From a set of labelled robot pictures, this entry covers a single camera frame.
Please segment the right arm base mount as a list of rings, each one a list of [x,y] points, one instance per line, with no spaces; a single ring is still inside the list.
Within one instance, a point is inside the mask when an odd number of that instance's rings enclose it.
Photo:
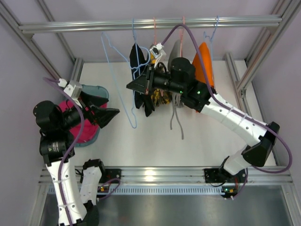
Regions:
[[[207,184],[222,189],[222,197],[225,200],[234,200],[247,183],[248,169],[243,169],[232,175],[221,167],[205,168],[204,174]]]

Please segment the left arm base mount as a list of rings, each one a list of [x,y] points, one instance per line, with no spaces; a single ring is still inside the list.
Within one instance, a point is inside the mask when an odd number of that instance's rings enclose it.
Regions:
[[[121,185],[121,169],[106,169],[97,188],[96,197],[99,200],[110,197]]]

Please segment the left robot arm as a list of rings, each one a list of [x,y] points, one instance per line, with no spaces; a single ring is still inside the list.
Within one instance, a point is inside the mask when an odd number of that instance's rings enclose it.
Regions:
[[[73,157],[79,137],[75,137],[71,129],[80,126],[82,131],[85,120],[102,129],[120,112],[116,108],[102,107],[108,99],[83,91],[78,101],[66,111],[48,100],[33,109],[41,135],[39,152],[54,185],[60,226],[99,224],[97,192],[99,182],[106,176],[100,159],[88,160],[81,172],[81,186],[78,185]]]

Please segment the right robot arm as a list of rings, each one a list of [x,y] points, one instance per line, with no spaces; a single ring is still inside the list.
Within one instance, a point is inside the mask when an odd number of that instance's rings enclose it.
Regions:
[[[216,119],[239,135],[246,147],[224,159],[219,169],[220,177],[231,177],[250,166],[263,167],[275,145],[280,126],[257,121],[221,97],[213,88],[195,78],[195,67],[184,57],[172,60],[170,71],[163,73],[148,64],[143,73],[126,87],[149,95],[162,89],[180,95],[182,103]]]

